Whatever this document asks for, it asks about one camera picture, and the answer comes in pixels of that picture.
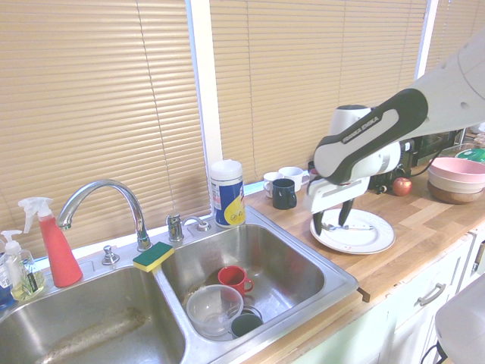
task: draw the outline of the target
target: wipes container lid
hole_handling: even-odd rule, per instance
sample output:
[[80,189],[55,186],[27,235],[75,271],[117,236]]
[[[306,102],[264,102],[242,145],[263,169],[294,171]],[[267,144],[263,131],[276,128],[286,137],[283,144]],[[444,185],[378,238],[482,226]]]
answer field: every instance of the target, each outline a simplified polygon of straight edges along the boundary
[[211,179],[213,180],[235,180],[243,175],[243,167],[238,161],[226,159],[212,163]]

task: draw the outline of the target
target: pink bowl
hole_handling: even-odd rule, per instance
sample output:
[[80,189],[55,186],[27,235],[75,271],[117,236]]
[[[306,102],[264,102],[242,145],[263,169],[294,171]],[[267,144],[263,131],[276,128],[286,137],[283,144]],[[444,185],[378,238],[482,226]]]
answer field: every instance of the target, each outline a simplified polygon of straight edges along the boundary
[[430,171],[440,177],[460,182],[485,182],[485,165],[461,158],[436,158]]

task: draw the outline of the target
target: faucet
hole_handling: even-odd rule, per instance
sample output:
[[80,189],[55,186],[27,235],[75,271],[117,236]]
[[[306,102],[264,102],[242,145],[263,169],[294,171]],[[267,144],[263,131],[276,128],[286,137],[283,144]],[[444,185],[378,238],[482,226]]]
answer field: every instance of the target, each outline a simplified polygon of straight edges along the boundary
[[180,220],[180,214],[174,214],[167,216],[167,226],[168,226],[168,239],[169,241],[181,241],[184,236],[182,232],[182,226],[185,225],[189,220],[197,221],[198,231],[208,231],[211,225],[207,221],[203,221],[197,216],[189,216],[183,222]]
[[58,226],[64,230],[69,229],[73,221],[73,215],[80,203],[92,191],[104,186],[115,188],[116,190],[121,192],[125,199],[127,199],[128,204],[131,208],[131,213],[133,214],[133,219],[135,220],[138,251],[143,252],[147,250],[150,246],[152,246],[152,243],[150,242],[149,235],[146,232],[145,219],[143,218],[142,208],[139,205],[138,199],[136,199],[135,195],[128,187],[115,180],[96,180],[94,182],[91,182],[90,184],[87,184],[84,187],[79,188],[78,191],[69,198],[69,200],[62,208],[61,213],[59,214],[57,219]]
[[169,241],[181,241],[184,236],[182,233],[182,221],[180,214],[167,216],[168,239]]

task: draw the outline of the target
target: white cabinet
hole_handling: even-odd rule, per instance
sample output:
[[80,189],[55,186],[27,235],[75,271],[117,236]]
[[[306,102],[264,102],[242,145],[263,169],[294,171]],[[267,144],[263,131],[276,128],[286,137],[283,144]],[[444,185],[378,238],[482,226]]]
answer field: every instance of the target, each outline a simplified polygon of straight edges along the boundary
[[[419,364],[437,342],[434,316],[459,289],[474,239],[454,244],[440,259],[365,315],[298,358],[295,364]],[[432,364],[434,352],[426,359]]]
[[390,325],[387,301],[298,358],[295,364],[378,364]]
[[468,254],[467,262],[460,279],[457,293],[485,272],[485,224],[471,231],[474,242]]
[[[437,342],[434,330],[434,316],[446,303],[448,295],[442,295],[435,302],[413,315],[400,325],[393,335],[393,346],[387,362],[390,364],[421,363],[421,358]],[[424,364],[432,364],[435,352],[431,352]]]
[[[437,342],[434,316],[451,299],[473,246],[474,237],[466,235],[462,245],[409,281],[393,294],[396,301],[396,330],[385,345],[379,363],[420,363],[421,358]],[[432,364],[435,351],[425,359]]]

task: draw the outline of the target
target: butcher block counter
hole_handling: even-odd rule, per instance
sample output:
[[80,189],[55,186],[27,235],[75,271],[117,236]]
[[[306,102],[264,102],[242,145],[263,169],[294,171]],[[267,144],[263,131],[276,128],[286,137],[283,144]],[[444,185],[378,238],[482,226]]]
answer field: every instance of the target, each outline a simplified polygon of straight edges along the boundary
[[354,209],[380,216],[396,234],[389,249],[370,255],[337,252],[311,235],[311,213],[303,206],[305,187],[297,193],[297,206],[285,211],[273,208],[264,191],[245,197],[246,205],[357,278],[359,289],[244,363],[292,362],[384,301],[401,280],[432,264],[485,221],[485,196],[466,205],[450,205],[430,195],[427,172],[411,181],[413,188],[407,196],[367,192],[355,199]]

